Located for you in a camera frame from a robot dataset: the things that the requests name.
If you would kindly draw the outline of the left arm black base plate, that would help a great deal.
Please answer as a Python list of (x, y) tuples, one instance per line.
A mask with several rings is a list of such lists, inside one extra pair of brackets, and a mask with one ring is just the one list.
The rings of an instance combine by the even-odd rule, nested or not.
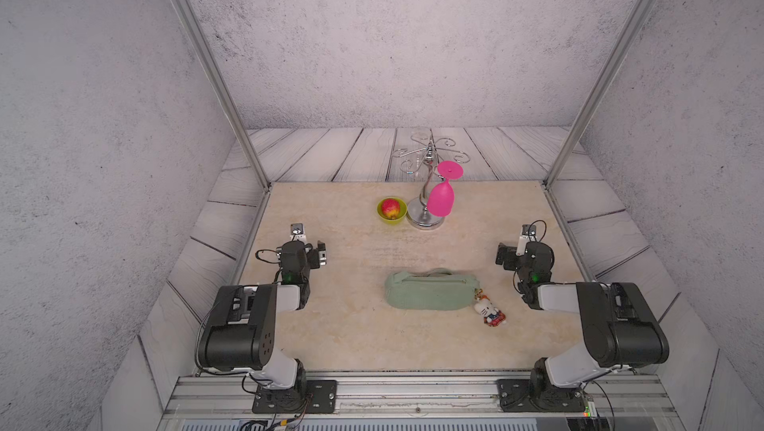
[(254, 414), (332, 414), (337, 397), (336, 380), (298, 380), (287, 389), (259, 388)]

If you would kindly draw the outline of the Hello Kitty plush keychain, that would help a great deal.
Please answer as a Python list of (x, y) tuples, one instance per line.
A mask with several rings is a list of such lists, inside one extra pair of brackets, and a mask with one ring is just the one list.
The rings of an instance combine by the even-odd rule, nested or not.
[(507, 316), (496, 307), (482, 289), (477, 290), (475, 295), (474, 310), (483, 318), (483, 323), (495, 328), (507, 320)]

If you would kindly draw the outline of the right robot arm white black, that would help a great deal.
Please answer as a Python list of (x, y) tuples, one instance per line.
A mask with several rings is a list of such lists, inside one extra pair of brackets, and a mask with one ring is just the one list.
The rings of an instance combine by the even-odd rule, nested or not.
[(503, 412), (591, 414), (584, 388), (620, 369), (665, 363), (670, 344), (634, 283), (555, 283), (553, 250), (543, 242), (499, 244), (495, 263), (516, 274), (529, 309), (579, 317), (583, 341), (556, 357), (541, 357), (527, 379), (497, 382)]

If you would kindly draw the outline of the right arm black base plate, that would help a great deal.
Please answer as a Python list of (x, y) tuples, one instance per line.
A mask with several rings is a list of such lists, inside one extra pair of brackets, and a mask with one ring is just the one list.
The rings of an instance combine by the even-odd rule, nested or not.
[(587, 402), (579, 389), (534, 384), (530, 379), (500, 379), (497, 395), (503, 412), (584, 413), (587, 410)]

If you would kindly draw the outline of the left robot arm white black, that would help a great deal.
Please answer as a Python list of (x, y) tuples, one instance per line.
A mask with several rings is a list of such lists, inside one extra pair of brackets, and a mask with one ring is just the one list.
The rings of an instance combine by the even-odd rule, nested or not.
[(196, 361), (209, 374), (240, 374), (257, 388), (255, 412), (298, 413), (308, 407), (304, 365), (276, 347), (277, 317), (304, 309), (310, 273), (326, 264), (326, 245), (292, 240), (276, 250), (279, 266), (272, 283), (224, 286), (197, 341)]

